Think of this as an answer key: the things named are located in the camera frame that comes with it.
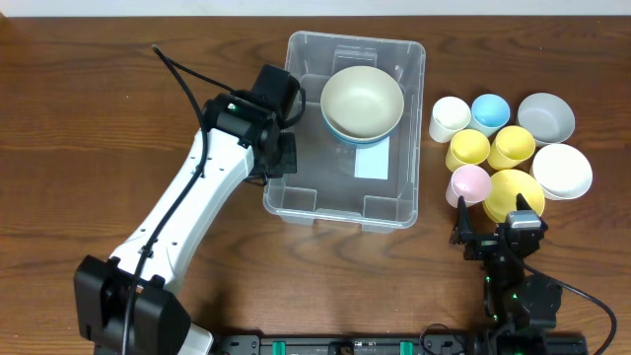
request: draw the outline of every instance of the clear plastic container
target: clear plastic container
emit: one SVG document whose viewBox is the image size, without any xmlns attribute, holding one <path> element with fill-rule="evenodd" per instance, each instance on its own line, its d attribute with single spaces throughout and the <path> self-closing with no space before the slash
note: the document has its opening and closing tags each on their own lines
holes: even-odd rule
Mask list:
<svg viewBox="0 0 631 355">
<path fill-rule="evenodd" d="M 324 84 L 356 65 L 387 72 L 404 95 L 403 116 L 389 136 L 387 179 L 356 177 L 356 149 L 337 140 L 322 118 Z M 412 226 L 418 215 L 423 46 L 407 40 L 297 32 L 289 39 L 285 70 L 307 91 L 305 114 L 288 129 L 296 135 L 298 172 L 269 181 L 265 208 L 286 222 L 303 225 L 315 219 L 344 221 L 380 233 Z"/>
</svg>

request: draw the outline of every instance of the green connector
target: green connector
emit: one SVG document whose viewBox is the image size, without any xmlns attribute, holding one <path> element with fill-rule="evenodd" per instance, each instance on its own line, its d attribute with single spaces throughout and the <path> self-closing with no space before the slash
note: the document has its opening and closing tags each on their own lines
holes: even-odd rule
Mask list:
<svg viewBox="0 0 631 355">
<path fill-rule="evenodd" d="M 272 355 L 285 355 L 285 342 L 274 341 L 272 343 Z"/>
<path fill-rule="evenodd" d="M 410 341 L 401 341 L 400 355 L 414 355 L 414 343 Z"/>
</svg>

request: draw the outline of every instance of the wooden table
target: wooden table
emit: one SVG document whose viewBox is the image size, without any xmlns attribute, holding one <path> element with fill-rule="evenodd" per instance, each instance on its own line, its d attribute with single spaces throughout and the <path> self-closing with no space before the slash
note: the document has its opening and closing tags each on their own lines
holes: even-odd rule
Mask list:
<svg viewBox="0 0 631 355">
<path fill-rule="evenodd" d="M 356 225 L 283 223 L 241 185 L 199 247 L 179 298 L 198 324 L 267 334 L 418 333 L 430 322 L 484 323 L 479 263 L 448 244 L 447 145 L 427 134 L 438 98 L 486 92 L 515 110 L 527 95 L 565 99 L 569 144 L 595 179 L 548 201 L 550 231 L 531 265 L 616 312 L 607 354 L 631 351 L 631 27 L 628 18 L 128 18 L 0 23 L 0 353 L 89 354 L 73 273 L 107 258 L 179 169 L 196 120 L 150 49 L 237 88 L 263 63 L 282 66 L 298 30 L 417 40 L 427 50 L 420 215 L 391 235 Z M 186 78 L 199 101 L 218 90 Z M 480 212 L 474 220 L 491 228 Z M 592 351 L 609 319 L 564 293 L 557 329 Z"/>
</svg>

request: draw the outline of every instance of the white cup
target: white cup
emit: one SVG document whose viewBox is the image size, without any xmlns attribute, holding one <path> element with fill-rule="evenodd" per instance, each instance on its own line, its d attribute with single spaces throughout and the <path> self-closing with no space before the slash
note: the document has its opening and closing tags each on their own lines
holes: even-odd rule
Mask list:
<svg viewBox="0 0 631 355">
<path fill-rule="evenodd" d="M 445 97 L 432 108 L 430 136 L 439 143 L 447 143 L 471 121 L 471 109 L 463 100 Z"/>
<path fill-rule="evenodd" d="M 530 174 L 543 188 L 546 198 L 574 199 L 592 185 L 592 166 L 578 149 L 567 144 L 550 144 L 534 156 Z"/>
<path fill-rule="evenodd" d="M 570 138 L 576 122 L 572 109 L 561 98 L 538 93 L 522 101 L 517 124 L 532 134 L 537 147 L 542 147 Z"/>
</svg>

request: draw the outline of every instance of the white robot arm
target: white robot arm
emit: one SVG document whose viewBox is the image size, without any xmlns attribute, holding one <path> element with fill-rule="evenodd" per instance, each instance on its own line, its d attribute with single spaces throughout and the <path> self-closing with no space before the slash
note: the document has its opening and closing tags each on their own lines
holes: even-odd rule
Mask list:
<svg viewBox="0 0 631 355">
<path fill-rule="evenodd" d="M 202 139 L 199 130 L 181 169 L 140 227 L 111 257 L 120 259 L 118 268 L 133 273 L 140 250 L 147 243 L 162 217 L 190 180 L 201 159 Z M 217 212 L 230 193 L 252 170 L 252 148 L 239 145 L 239 138 L 218 129 L 208 134 L 208 161 L 200 177 L 175 211 L 153 245 L 141 278 L 154 275 L 165 279 L 165 289 L 179 293 L 188 264 Z"/>
<path fill-rule="evenodd" d="M 138 229 L 107 261 L 88 255 L 77 268 L 79 329 L 95 342 L 96 354 L 207 354 L 212 334 L 192 324 L 176 298 L 188 265 L 242 180 L 267 180 L 297 169 L 294 135 L 282 130 L 300 119 L 306 95 L 290 73 L 264 65 L 250 91 L 233 90 L 154 50 L 191 101 L 201 129 L 181 169 Z M 175 67 L 230 93 L 200 109 Z M 302 108 L 289 118 L 299 92 Z"/>
</svg>

